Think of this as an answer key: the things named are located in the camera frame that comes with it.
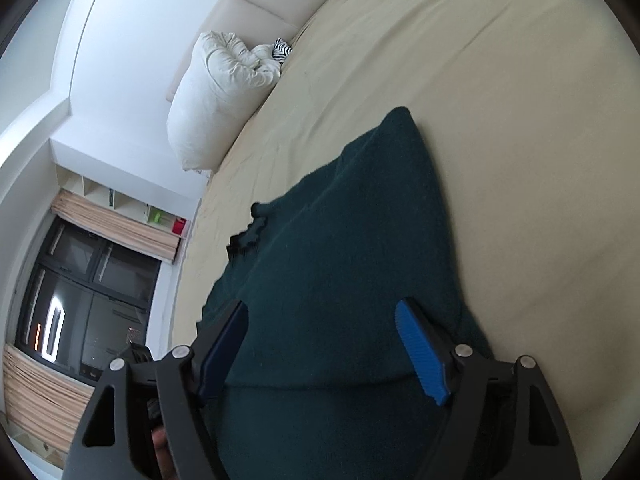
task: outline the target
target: hand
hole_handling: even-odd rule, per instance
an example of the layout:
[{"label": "hand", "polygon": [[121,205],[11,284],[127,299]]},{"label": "hand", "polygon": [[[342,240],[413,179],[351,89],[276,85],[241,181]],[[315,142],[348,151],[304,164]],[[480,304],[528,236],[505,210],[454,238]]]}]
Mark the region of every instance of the hand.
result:
[{"label": "hand", "polygon": [[157,428],[151,434],[156,450],[156,458],[158,466],[164,480],[178,480],[178,474],[175,471],[174,459],[169,451],[169,445],[166,439],[166,431],[164,428]]}]

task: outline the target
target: white pillow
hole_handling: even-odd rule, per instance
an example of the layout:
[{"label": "white pillow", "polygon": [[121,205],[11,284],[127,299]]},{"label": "white pillow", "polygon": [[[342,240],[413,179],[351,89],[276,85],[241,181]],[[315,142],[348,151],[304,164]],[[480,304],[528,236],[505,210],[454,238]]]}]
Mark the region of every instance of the white pillow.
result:
[{"label": "white pillow", "polygon": [[235,34],[205,32],[166,121],[184,170],[217,171],[231,145],[280,79],[273,45],[252,51]]}]

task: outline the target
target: metal screw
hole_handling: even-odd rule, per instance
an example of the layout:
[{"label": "metal screw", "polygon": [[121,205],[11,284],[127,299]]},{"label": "metal screw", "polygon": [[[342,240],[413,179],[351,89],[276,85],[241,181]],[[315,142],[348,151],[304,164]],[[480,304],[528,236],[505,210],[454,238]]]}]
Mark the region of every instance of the metal screw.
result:
[{"label": "metal screw", "polygon": [[191,348],[189,348],[187,345],[180,345],[171,350],[171,355],[176,359],[182,359],[183,357],[187,357],[187,355],[189,355],[189,352],[191,352]]},{"label": "metal screw", "polygon": [[536,360],[530,355],[523,355],[520,358],[520,364],[525,368],[531,369],[536,367]]},{"label": "metal screw", "polygon": [[124,368],[124,359],[121,359],[119,357],[117,359],[114,359],[109,363],[109,368],[114,372],[122,370]]},{"label": "metal screw", "polygon": [[456,346],[456,355],[458,357],[471,357],[473,355],[474,350],[469,345],[458,345]]}]

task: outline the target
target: zebra print pillow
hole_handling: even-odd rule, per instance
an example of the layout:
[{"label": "zebra print pillow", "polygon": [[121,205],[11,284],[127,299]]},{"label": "zebra print pillow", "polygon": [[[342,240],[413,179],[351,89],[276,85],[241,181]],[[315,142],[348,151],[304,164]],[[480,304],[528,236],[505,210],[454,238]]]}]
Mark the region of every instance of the zebra print pillow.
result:
[{"label": "zebra print pillow", "polygon": [[291,51],[292,48],[289,44],[282,38],[278,38],[273,44],[273,53],[271,55],[274,60],[283,64],[287,60],[287,57],[289,57],[289,54],[291,54]]}]

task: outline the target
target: small object on headboard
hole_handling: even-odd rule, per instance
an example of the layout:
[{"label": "small object on headboard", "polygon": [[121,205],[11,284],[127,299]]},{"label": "small object on headboard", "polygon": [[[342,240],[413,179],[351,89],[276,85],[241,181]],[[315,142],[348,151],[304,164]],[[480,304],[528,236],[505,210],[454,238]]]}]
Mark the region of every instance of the small object on headboard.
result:
[{"label": "small object on headboard", "polygon": [[181,236],[182,231],[184,231],[184,226],[186,225],[186,218],[176,218],[174,222],[174,226],[171,228],[171,232],[174,235]]},{"label": "small object on headboard", "polygon": [[278,38],[273,44],[271,57],[282,65],[290,56],[292,50],[293,49],[290,47],[289,43],[284,41],[282,38]]},{"label": "small object on headboard", "polygon": [[151,215],[150,220],[154,224],[159,224],[161,219],[162,219],[162,211],[160,211],[159,209],[154,208],[153,215]]}]

